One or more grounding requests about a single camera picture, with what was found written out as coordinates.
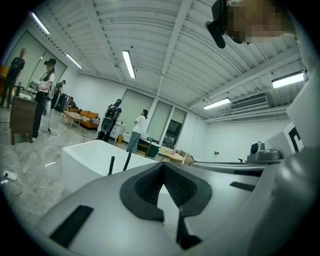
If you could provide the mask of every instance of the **gray floor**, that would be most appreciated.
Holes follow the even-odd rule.
[[[0,107],[0,176],[4,170],[17,174],[17,182],[6,183],[3,192],[14,210],[31,224],[37,221],[55,204],[68,196],[62,178],[62,148],[79,144],[82,135],[96,138],[96,130],[88,130],[77,123],[71,129],[66,118],[53,110],[50,114],[50,130],[57,136],[40,131],[38,139],[29,143],[26,135],[15,134],[11,145],[10,111]],[[47,117],[42,116],[40,129],[47,131]],[[127,144],[115,146],[126,149]]]

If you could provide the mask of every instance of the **black speaker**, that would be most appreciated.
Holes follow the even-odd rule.
[[[104,118],[101,124],[101,132],[107,133],[110,131],[112,126],[112,120],[110,118]]]
[[[58,103],[57,103],[57,105],[55,107],[55,110],[63,113],[64,110],[67,107],[68,100],[69,100],[69,96],[68,95],[66,95],[66,94],[60,95]]]

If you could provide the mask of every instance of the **wooden cabinet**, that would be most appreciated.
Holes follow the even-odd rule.
[[[5,82],[9,68],[0,65],[0,96],[2,97],[5,90]]]

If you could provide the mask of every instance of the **air conditioner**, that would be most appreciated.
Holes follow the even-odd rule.
[[[267,96],[260,96],[256,98],[238,100],[231,104],[230,108],[235,110],[243,110],[243,109],[250,109],[259,106],[269,107],[269,102]]]
[[[245,98],[238,101],[234,101],[230,105],[230,109],[226,109],[220,112],[222,116],[243,113],[250,111],[252,108],[254,110],[261,110],[269,108],[269,102],[267,96],[251,97]]]

